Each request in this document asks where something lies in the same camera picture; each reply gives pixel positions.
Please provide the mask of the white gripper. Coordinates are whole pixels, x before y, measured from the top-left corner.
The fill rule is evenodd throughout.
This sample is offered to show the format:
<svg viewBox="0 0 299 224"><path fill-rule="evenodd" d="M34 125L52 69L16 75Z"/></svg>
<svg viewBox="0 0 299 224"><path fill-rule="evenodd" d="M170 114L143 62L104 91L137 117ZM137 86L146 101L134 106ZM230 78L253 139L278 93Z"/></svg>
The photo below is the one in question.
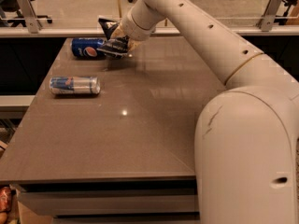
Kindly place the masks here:
<svg viewBox="0 0 299 224"><path fill-rule="evenodd" d="M122 26L117 24L110 28L110 38L125 38L129 36L128 51L136 49L141 42L147 40L154 30L156 20L148 12L138 12L131 9L121 20Z"/></svg>

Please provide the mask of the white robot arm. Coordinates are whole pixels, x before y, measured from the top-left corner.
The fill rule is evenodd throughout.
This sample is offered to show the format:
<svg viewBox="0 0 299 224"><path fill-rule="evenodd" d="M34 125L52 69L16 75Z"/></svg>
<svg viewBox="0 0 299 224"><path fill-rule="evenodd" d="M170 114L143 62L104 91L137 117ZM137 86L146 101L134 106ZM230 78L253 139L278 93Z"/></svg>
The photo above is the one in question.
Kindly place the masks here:
<svg viewBox="0 0 299 224"><path fill-rule="evenodd" d="M143 41L163 19L226 88L195 130L201 224L298 224L299 83L190 0L137 0L120 31Z"/></svg>

